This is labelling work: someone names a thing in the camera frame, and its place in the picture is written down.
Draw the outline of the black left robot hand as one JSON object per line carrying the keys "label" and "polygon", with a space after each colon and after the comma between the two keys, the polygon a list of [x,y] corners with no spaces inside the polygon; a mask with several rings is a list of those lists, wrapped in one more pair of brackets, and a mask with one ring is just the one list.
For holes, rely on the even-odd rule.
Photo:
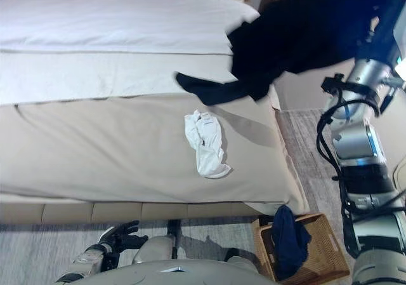
{"label": "black left robot hand", "polygon": [[101,235],[98,244],[108,246],[107,250],[112,253],[140,249],[148,241],[148,236],[136,235],[139,223],[138,220],[134,220],[110,227]]}

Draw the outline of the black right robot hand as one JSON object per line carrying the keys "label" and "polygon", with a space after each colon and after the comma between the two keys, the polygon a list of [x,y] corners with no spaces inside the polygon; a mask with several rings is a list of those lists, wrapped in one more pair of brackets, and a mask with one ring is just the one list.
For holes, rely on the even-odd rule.
{"label": "black right robot hand", "polygon": [[405,5],[405,0],[387,0],[380,13],[379,23],[369,42],[360,48],[357,57],[360,59],[375,60],[395,67],[397,58],[401,55],[393,30]]}

